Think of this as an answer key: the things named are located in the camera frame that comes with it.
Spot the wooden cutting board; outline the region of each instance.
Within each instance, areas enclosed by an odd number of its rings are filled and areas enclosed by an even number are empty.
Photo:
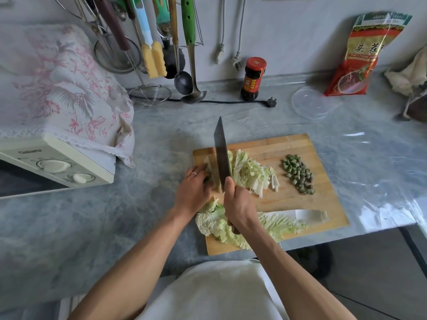
[[[232,151],[237,151],[238,149],[248,151],[249,157],[255,159],[261,165],[273,167],[276,171],[280,183],[279,191],[274,192],[269,187],[267,190],[264,190],[263,198],[259,198],[256,194],[253,194],[257,211],[271,212],[293,209],[317,209],[327,212],[330,219],[328,222],[306,229],[296,235],[286,235],[285,239],[349,225],[347,216],[307,134],[241,142],[227,145],[227,148]],[[285,177],[281,160],[288,154],[298,154],[301,156],[301,161],[313,173],[313,188],[316,190],[314,195],[301,195],[294,185],[292,185],[289,178]],[[209,157],[213,176],[219,183],[215,148],[204,148],[193,151],[195,165],[203,164],[206,157]],[[221,202],[223,201],[224,194],[220,192],[220,186],[212,190],[212,195],[215,198],[220,198]],[[210,256],[240,249],[232,244],[219,242],[213,235],[206,237],[206,247],[207,253]]]

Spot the white cloth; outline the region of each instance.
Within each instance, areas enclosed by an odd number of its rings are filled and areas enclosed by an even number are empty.
[[[206,262],[188,269],[141,313],[153,319],[289,319],[257,260]]]
[[[132,103],[78,26],[0,25],[0,138],[50,134],[134,167]]]
[[[414,87],[427,81],[427,46],[422,48],[411,64],[400,72],[386,71],[384,75],[395,92],[409,96]]]

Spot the kitchen knife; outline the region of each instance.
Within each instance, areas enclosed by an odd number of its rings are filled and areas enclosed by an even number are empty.
[[[220,172],[220,181],[222,192],[225,190],[226,177],[231,176],[230,163],[228,162],[228,151],[226,136],[224,135],[224,127],[222,126],[222,117],[216,124],[216,129],[213,134],[216,148],[216,161],[218,162],[218,171]]]

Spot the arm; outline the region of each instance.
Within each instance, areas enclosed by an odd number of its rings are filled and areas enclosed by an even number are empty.
[[[69,320],[127,320],[142,312],[178,236],[211,196],[205,168],[187,170],[174,207],[93,286]]]
[[[291,320],[356,320],[349,310],[276,243],[259,222],[249,192],[227,177],[224,206],[273,283]]]

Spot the brand logo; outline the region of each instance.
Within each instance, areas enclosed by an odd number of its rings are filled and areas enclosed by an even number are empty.
[[[20,154],[40,153],[41,149],[19,151]]]

